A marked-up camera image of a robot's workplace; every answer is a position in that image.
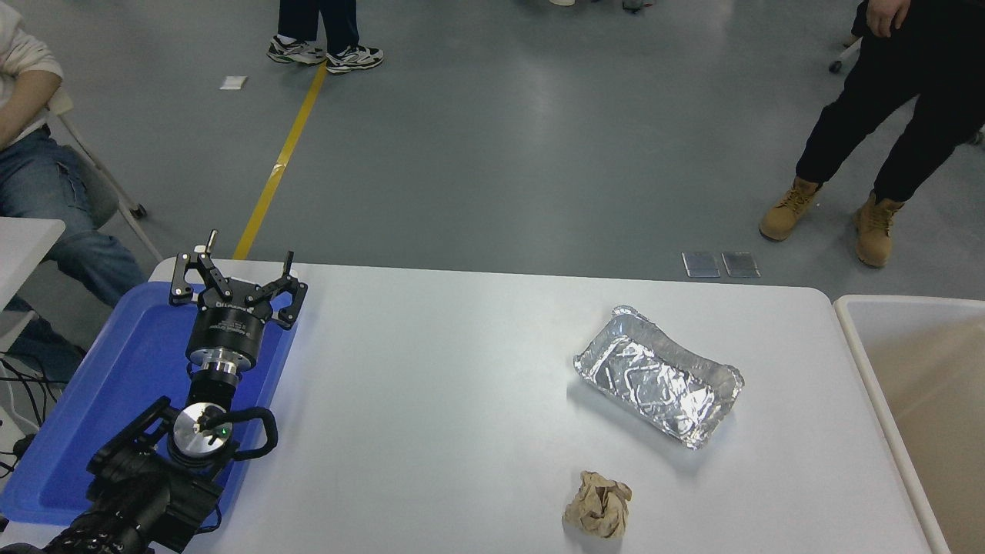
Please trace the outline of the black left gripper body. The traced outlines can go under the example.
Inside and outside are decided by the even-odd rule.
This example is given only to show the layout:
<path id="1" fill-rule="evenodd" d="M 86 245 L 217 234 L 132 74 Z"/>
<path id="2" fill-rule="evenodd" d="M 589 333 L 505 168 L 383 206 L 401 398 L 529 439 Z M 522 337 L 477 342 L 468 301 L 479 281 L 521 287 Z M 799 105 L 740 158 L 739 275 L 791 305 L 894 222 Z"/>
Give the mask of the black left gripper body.
<path id="1" fill-rule="evenodd" d="M 186 347 L 188 359 L 201 360 L 204 351 L 217 349 L 232 351 L 244 360 L 258 358 L 265 325 L 271 319 L 271 302 L 261 299 L 247 305 L 246 299 L 259 298 L 252 285 L 235 285 L 232 293 L 232 299 L 224 299 L 213 288 L 199 293 L 199 311 Z"/>

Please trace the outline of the standing person's right hand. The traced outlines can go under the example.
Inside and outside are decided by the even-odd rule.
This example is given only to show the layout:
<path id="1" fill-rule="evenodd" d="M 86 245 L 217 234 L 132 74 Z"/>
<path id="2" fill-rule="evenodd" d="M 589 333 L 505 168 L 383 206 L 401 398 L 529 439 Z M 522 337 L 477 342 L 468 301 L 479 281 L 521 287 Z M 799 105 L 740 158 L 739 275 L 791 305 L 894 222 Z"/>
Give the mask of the standing person's right hand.
<path id="1" fill-rule="evenodd" d="M 911 0 L 871 0 L 866 3 L 866 25 L 873 35 L 890 38 L 907 20 Z"/>

